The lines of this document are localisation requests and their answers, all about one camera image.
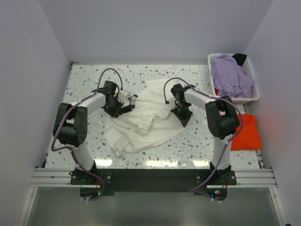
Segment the white t shirt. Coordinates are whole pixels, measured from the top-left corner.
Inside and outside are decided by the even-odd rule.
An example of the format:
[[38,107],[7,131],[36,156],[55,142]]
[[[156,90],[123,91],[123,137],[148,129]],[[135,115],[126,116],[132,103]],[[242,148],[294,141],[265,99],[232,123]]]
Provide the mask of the white t shirt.
[[161,145],[186,130],[167,105],[174,85],[174,80],[147,81],[131,112],[108,119],[104,136],[117,156]]

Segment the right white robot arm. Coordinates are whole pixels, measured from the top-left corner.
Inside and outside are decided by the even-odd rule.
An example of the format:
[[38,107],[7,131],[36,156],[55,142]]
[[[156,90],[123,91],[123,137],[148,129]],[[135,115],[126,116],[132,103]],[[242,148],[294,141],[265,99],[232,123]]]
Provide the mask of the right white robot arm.
[[230,149],[237,128],[240,127],[236,108],[229,96],[216,97],[195,90],[193,86],[176,84],[171,88],[175,107],[171,110],[180,123],[186,127],[192,116],[191,105],[206,112],[207,126],[214,137],[214,155],[210,169],[199,175],[198,187],[208,184],[220,185],[233,171],[230,163]]

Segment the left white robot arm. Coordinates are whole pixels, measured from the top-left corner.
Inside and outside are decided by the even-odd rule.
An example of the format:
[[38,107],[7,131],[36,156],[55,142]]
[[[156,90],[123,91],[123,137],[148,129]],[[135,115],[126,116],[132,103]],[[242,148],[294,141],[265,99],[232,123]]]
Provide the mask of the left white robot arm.
[[75,169],[70,172],[73,185],[104,185],[86,144],[88,116],[98,109],[103,109],[110,117],[117,118],[135,108],[136,98],[137,95],[131,95],[116,83],[106,81],[103,87],[93,90],[82,100],[59,105],[51,150],[57,152],[67,149],[71,152],[75,162]]

